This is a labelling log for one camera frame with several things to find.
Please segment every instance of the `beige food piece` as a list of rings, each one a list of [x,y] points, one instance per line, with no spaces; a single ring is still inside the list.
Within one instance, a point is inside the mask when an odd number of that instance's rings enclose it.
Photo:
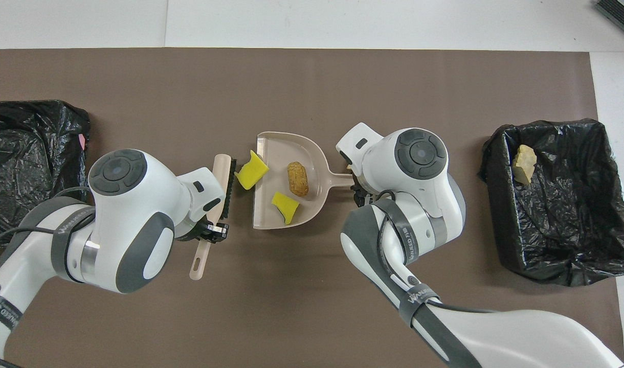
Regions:
[[[287,165],[287,176],[289,177],[289,191],[300,197],[307,195],[309,187],[307,186],[305,166],[298,161],[289,163]]]
[[[515,159],[512,160],[512,174],[515,176],[515,180],[529,186],[536,163],[537,156],[534,150],[527,145],[520,145]]]

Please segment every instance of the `white floor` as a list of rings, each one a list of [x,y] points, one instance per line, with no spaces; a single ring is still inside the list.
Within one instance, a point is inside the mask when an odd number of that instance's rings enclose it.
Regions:
[[[0,0],[0,49],[70,47],[592,52],[624,189],[624,33],[589,0]]]

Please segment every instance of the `robotic arm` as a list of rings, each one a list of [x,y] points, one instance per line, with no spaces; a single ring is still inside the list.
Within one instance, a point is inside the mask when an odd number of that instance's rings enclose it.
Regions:
[[[176,177],[134,149],[101,157],[90,170],[96,207],[47,200],[21,222],[0,258],[0,357],[10,332],[51,277],[130,293],[158,275],[174,238],[218,242],[228,226],[205,215],[225,200],[207,168]]]
[[[572,319],[539,310],[444,305],[410,272],[407,265],[457,238],[464,226],[464,199],[448,175],[438,136],[410,128],[382,137],[359,123],[336,148],[359,186],[378,195],[349,214],[340,234],[344,252],[447,366],[624,366]],[[383,193],[390,197],[381,198]]]

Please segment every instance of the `yellow sponge piece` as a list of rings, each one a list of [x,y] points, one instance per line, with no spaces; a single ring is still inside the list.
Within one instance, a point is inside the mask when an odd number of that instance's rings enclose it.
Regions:
[[[239,180],[241,186],[248,191],[255,186],[255,183],[258,182],[267,171],[269,171],[269,168],[266,164],[260,160],[257,153],[251,150],[251,160],[249,160],[246,165],[242,166],[238,173],[235,172],[235,176],[237,180]]]
[[[284,217],[284,224],[291,224],[294,212],[296,212],[296,208],[298,208],[298,201],[280,192],[276,192],[273,195],[272,204],[278,208],[280,214]]]

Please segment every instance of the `gray button pad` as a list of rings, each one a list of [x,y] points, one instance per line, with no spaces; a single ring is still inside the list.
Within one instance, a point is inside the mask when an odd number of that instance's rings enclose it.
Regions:
[[[445,146],[425,130],[412,128],[401,133],[394,151],[398,167],[414,179],[433,179],[446,165]]]
[[[122,195],[142,181],[146,168],[146,158],[141,151],[120,149],[110,152],[92,166],[90,188],[99,195]]]

